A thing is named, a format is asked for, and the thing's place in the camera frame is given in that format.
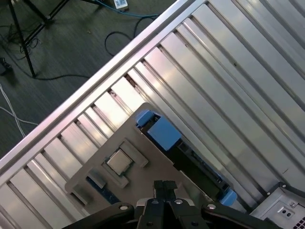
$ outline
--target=black plastic component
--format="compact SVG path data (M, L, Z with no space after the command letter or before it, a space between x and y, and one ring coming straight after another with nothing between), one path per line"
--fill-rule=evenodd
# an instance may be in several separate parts
M133 219L134 208L128 203L116 203L107 207L95 214L92 214L86 218L83 218L64 229L118 229L122 228L122 224L125 224L129 220Z
M154 181L154 189L155 197L135 211L129 204L116 203L65 229L280 229L219 203L206 201L200 210L184 199L176 199L173 181Z

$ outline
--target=black cable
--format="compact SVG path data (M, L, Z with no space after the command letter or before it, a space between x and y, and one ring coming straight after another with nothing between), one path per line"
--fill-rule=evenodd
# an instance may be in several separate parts
M133 30L133 38L135 38L135 37L137 36L137 30L138 30L138 27L139 27L140 22L143 21L144 19L147 19L147 18L152 19L153 21L155 20L155 18L153 18L153 17L143 17L143 18L140 18L140 19L137 21L137 23L136 23L136 25L135 25L135 27L134 27L134 30Z
M140 22L143 21L144 19L147 19L147 18L152 19L153 21L155 20L154 17L142 17L142 18L140 18L140 19L137 21L137 23L136 23L136 25L135 25L135 27L134 27L134 29L133 29L133 37L132 37L132 38L131 38L128 34L126 34L126 33L124 33L124 32L121 32L121 31L114 31L114 32L109 33L109 34L106 36L105 41L104 41L104 47L105 47L106 52L107 52L110 56L115 56L115 54L111 53L111 52L109 51L108 47L107 47L107 40L108 40L112 35L114 35L114 34L120 34L120 35L123 35L124 37L128 38L128 39L131 41L132 39L134 39L134 38L137 36L137 31L138 31L138 27L139 27L139 25L140 25Z
M34 24L36 24L36 22L32 23L32 24L31 24L30 26L28 26L27 28L21 30L21 32L22 32L22 33L24 33L24 32L29 32L29 33L31 33L32 31L34 31L34 29L33 29L33 30L28 30L28 29L29 29L30 27L32 27ZM8 35L5 36L5 38L2 36L2 38L3 38L3 40L5 40L5 41L7 42L7 44L8 44L8 45L7 45L7 48L8 48L10 51L18 52L17 50L12 50L12 49L9 48L9 43L13 43L13 44L16 44L16 45L19 46L19 52L20 52L20 53L24 53L23 48L20 46L20 41L19 41L19 35L18 35L18 33L17 33L16 31L15 31L15 32L12 32L14 26L15 26L15 25L13 25L13 24L11 24L11 25L2 25L2 26L0 26L0 28L2 28L2 27L8 27L8 28L9 28ZM36 48L37 45L38 45L39 43L40 43L40 40L39 40L38 38L34 38L33 40L31 40L31 42L28 43L28 44L26 45L26 48L27 48L27 50L28 50L28 53L31 52L31 49ZM26 58L26 56L23 56L23 57L21 57L21 58L15 57L15 59L18 60L18 61L23 60L24 58Z
M123 33L123 32L120 32L120 31L114 31L114 32L111 32L107 35L107 37L105 38L105 42L104 42L104 47L105 47L105 50L106 52L110 55L110 56L115 56L115 54L112 54L108 48L107 48L107 41L108 41L108 38L111 37L112 35L114 34L120 34L120 35L123 35L124 37L127 37L130 41L132 40L130 36L128 36L126 33Z
M28 77L30 77L31 79L34 79L34 80L40 80L40 81L51 81L51 80L57 80L57 79L60 79L60 78L63 78L63 77L81 77L81 78L87 78L89 79L90 77L89 76L85 76L85 75L77 75L77 74L65 74L65 75L60 75L60 76L56 76L56 77L53 77L53 78L33 78L30 74L28 74L18 63L17 61L15 60L15 58L10 54L10 51L4 47L4 45L2 43L0 43L2 48L4 49L4 51L6 52L6 54L11 58L11 60L14 62L14 64Z

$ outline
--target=metal slot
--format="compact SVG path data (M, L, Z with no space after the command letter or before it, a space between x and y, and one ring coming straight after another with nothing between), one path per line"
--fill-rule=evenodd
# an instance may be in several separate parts
M44 171L62 190L65 189L66 180L59 174L58 169L55 169L42 154L38 154L34 160L44 169Z
M287 138L286 138L286 133L285 135L283 135L283 131L278 129L276 125L274 125L274 123L265 115L265 113L259 108L257 107L257 105L255 104L255 102L253 100L251 100L248 95L241 90L241 88L239 88L239 86L236 84L236 82L231 78L231 75L228 75L228 73L221 67L218 65L217 62L213 61L213 57L209 54L209 52L198 42L198 40L193 37L190 32L184 27L181 26L178 28L178 31L181 32L183 34L183 36L191 42L192 46L194 46L196 48L196 51L198 52L198 54L200 54L207 62L211 62L213 63L213 65L215 66L214 69L217 70L219 77L221 77L221 80L224 80L226 82L226 88L230 91L230 90L234 90L234 94L235 96L235 100L237 100L241 105L243 105L243 109L244 112L247 112L251 119L247 119L246 123L243 123L243 119L245 119L247 117L247 115L242 115L243 112L238 112L238 114L240 116L242 116L243 118L240 119L236 119L238 116L234 115L234 112L238 109L232 109L234 107L234 102L228 102L228 104L230 104L230 109L231 111L228 110L224 110L224 112L227 115L230 115L230 113L232 113L231 115L231 119L236 123L236 125L243 125L244 127L247 125L251 125L251 129L250 128L243 128L242 126L240 127L240 129L247 135L249 136L249 139L253 139L252 142L255 143L256 146L258 146L258 149L260 149L261 152L270 152L268 154L264 153L264 157L271 162L271 164L273 165L273 167L281 167L283 168L282 173L286 171L286 169L288 167L299 167L299 172L298 171L293 171L294 173L300 173L301 171L304 171L304 164L305 164L305 158L304 158L304 153L302 151L300 151L299 148L296 148L294 146L294 144L292 144ZM205 81L204 86L200 85L202 88L207 88L206 91L209 90L209 88L211 88L210 86L208 86L208 83ZM220 93L220 89L219 87L217 87L217 92L218 95ZM211 96L215 101L217 101L217 96ZM261 130L257 130L257 125L256 124L251 124L252 121L255 121L260 127ZM274 160L273 158L275 157L281 157L283 158L282 160L277 160L278 164L274 164Z
M151 83L155 88L158 88L158 93L160 93L162 97L160 97L157 92L154 92L135 70L131 70L129 75L136 81L142 90L150 96L152 101L156 103L157 106L160 106L162 111L177 125L179 130L184 135L191 137L193 144L198 149L201 149L200 153L207 161L222 171L223 174L234 174L234 178L231 179L231 182L233 182L237 191L240 191L238 194L242 196L249 206L254 206L256 204L254 201L255 197L259 199L262 195L245 176L246 173L240 170L235 163L232 163L232 160L220 150L219 146L203 131L201 126L198 125L198 123L190 117L190 114L181 107L181 103L172 97L169 91L153 77L142 63L137 64L136 68L147 82Z
M61 141L77 155L81 162L85 163L98 150L92 141L72 123L61 133Z
M148 160L127 139L120 145L120 149L141 168L147 165Z
M305 11L305 2L303 0L292 0L290 2L297 3L297 5L296 4L294 5L294 7L295 8L300 7L300 8L302 8Z
M184 22L185 26L179 26L178 32L189 44L205 58L206 61L215 66L219 74L236 91L245 104L259 117L266 128L296 157L304 160L301 149L305 144L299 139L281 117L272 109L248 81L237 71L228 59L219 51L209 38L190 19Z
M281 2L276 0L264 0L263 5L272 13L272 15L285 26L285 29L289 31L303 48L305 48L305 31L302 25L304 25L304 18L297 11L292 14L289 13L287 7L284 7Z
M43 155L52 162L57 170L63 173L64 177L70 179L80 168L80 162L64 146L64 144L55 138L44 148Z
M119 128L128 118L128 115L108 93L102 95L94 104L115 128Z
M305 110L304 79L231 2L213 0L209 9L226 25L278 84ZM242 23L235 23L239 17Z
M21 229L15 220L0 205L0 228L1 229Z
M260 86L262 93L266 94L272 102L282 110L282 118L287 116L289 121L294 123L295 129L301 132L304 139L305 124L298 120L305 119L303 110L294 102L294 100L285 92L285 90L276 82L276 80L263 68L263 66L254 58L251 53L239 42L239 40L229 31L229 29L211 12L207 6L200 7L194 14L194 17L209 36L223 46L225 52L235 59L236 65L240 66L246 74L249 75L254 83ZM223 31L226 37L220 36L218 31Z
M125 77L112 86L112 90L133 112L144 103L143 98L135 91L134 87L131 86Z
M83 131L90 139L96 144L97 147L101 147L107 140L107 138L99 131L99 129L90 121L90 119L82 114L78 117Z
M57 205L62 205L72 221L78 221L85 216L69 201L63 190L49 177L45 171L34 161L28 163L29 169L40 180L40 182L49 190L49 192L58 200Z
M103 163L99 170L120 188L124 188L129 183L126 177L118 176L106 163Z
M86 206L92 201L92 198L87 194L87 192L80 186L76 185L73 188L73 191L71 193L71 196L79 202L82 206Z
M239 4L243 4L244 0L238 0ZM282 24L280 21L278 21L270 11L267 10L267 8L261 3L261 1L254 1L254 0L247 0L248 7L247 9L251 11L252 16L254 16L257 21L260 23L259 17L262 17L264 19L263 22L261 22L261 25L269 24L273 29L275 29L279 34L277 37L282 37L286 41L289 42L289 45L296 51L299 55L301 55L303 58L305 57L304 53L304 46L300 43L298 43L297 40L294 39L293 33L291 33L290 28L285 28L285 25Z
M304 54L298 54L283 37L283 31L279 32L267 22L260 13L258 13L247 0L238 0L234 2L238 9L247 17L247 19L259 30L259 32L280 52L280 54L289 62L289 64L298 71L304 78L305 67Z
M99 117L99 115L91 107L89 107L85 113L106 138L110 138L113 135L113 131L105 124L101 117Z
M153 104L153 102L147 97L146 93L129 75L126 75L125 78L132 85L132 87L135 89L137 94L143 99L144 102L150 102L151 104Z
M71 221L24 169L18 172L10 181L51 227L62 228L71 224Z
M124 103L122 98L120 98L112 89L109 89L108 93L128 116L132 115L132 110Z
M7 182L8 187L13 191L13 193L24 203L24 205L34 214L34 216L44 225L44 227L50 229L51 225L46 221L46 219L34 208L34 206L22 195L21 192L11 183Z
M96 106L92 106L93 111L100 117L100 119L105 122L105 124L111 129L114 133L116 131L116 127L105 117L105 115L100 111L100 109Z
M25 229L45 229L35 215L20 201L14 192L7 186L0 188L0 204L12 219Z

